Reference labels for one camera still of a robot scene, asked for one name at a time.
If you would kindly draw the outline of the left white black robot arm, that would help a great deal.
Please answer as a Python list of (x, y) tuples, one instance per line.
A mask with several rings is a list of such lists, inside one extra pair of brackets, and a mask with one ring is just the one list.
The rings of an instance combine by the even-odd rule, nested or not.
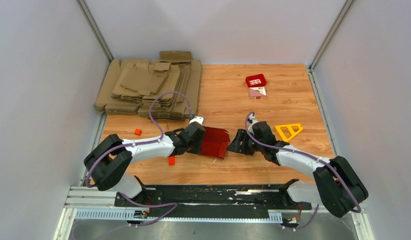
[(147, 193), (141, 182), (126, 171), (130, 164), (158, 157), (173, 157), (194, 153), (201, 146), (206, 129), (191, 122), (186, 128), (139, 140), (121, 139), (117, 134), (107, 136), (83, 161), (86, 167), (86, 186), (99, 191), (114, 190), (127, 197), (135, 207), (142, 206)]

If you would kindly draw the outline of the red paper box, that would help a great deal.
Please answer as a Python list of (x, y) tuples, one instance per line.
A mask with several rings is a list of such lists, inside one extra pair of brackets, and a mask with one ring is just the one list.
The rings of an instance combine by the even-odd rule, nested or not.
[(223, 160), (226, 156), (230, 136), (223, 128), (204, 126), (205, 134), (198, 155)]

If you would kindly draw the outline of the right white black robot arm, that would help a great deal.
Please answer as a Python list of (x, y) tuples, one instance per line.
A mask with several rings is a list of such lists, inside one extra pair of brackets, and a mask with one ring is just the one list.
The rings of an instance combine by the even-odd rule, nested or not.
[(323, 205), (332, 215), (341, 218), (348, 212), (359, 213), (360, 203), (369, 197), (367, 188), (346, 158), (327, 158), (301, 151), (289, 142), (277, 140), (265, 121), (238, 129), (227, 149), (246, 156), (260, 152), (267, 161), (314, 179), (314, 182), (296, 180), (279, 194), (279, 202), (286, 209), (298, 202), (307, 202)]

